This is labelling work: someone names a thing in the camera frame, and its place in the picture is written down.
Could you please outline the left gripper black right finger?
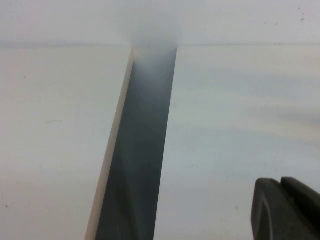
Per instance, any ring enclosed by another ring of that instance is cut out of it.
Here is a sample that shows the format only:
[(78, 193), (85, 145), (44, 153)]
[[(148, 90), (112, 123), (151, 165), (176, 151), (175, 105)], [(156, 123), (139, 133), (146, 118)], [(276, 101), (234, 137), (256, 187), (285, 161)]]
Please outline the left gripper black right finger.
[(320, 194), (293, 177), (282, 177), (281, 186), (289, 196), (303, 225), (320, 239)]

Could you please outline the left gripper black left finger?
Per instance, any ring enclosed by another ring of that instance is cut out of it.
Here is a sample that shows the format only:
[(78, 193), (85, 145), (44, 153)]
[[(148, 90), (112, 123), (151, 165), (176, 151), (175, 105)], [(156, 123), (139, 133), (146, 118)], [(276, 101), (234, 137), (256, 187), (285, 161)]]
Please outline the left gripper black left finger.
[(251, 226), (255, 240), (300, 239), (297, 208), (276, 180), (259, 178), (255, 182)]

